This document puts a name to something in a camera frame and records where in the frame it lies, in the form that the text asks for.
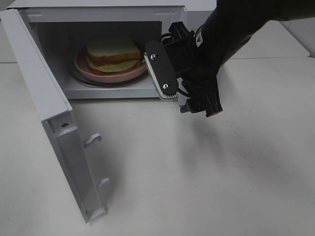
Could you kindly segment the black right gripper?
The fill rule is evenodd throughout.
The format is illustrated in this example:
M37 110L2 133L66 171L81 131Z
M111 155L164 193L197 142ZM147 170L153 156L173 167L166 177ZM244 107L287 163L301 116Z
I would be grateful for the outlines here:
M179 79L178 102L181 113L205 112L213 116L221 112L218 67L203 60L196 52L194 31L183 22L172 23L168 33L160 37Z

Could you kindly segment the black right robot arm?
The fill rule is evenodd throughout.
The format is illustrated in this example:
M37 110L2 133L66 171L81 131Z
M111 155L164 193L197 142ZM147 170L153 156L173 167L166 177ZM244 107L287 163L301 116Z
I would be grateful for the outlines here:
M217 73L268 21L312 18L312 0L219 0L215 10L196 30L174 22L160 43L182 84L175 91L187 98L181 112L206 116L222 111Z

